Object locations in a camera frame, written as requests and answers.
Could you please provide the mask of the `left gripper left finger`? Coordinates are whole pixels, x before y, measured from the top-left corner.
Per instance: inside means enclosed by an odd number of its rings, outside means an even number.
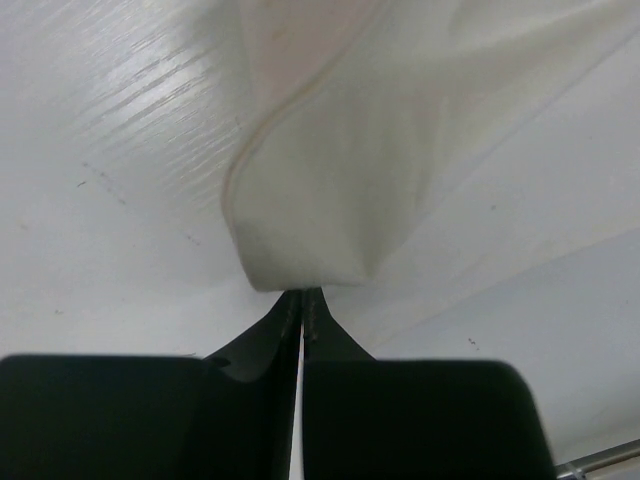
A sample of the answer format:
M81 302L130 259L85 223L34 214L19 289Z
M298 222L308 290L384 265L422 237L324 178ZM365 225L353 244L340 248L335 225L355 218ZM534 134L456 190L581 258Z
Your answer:
M283 294L204 358L4 358L2 477L287 478L300 308Z

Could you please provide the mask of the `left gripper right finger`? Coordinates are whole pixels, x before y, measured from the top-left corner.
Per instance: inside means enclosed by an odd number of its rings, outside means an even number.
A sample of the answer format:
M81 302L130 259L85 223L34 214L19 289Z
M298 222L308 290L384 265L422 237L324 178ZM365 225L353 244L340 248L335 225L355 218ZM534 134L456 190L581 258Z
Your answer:
M533 396L490 360L378 360L303 293L308 479L552 479Z

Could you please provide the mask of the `cream white t shirt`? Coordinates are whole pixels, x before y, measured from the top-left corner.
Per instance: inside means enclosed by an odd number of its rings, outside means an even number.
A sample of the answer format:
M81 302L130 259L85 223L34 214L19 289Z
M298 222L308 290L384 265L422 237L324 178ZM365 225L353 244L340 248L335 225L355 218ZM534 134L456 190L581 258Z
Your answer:
M243 15L270 108L223 212L258 291L380 344L639 227L635 1L345 1Z

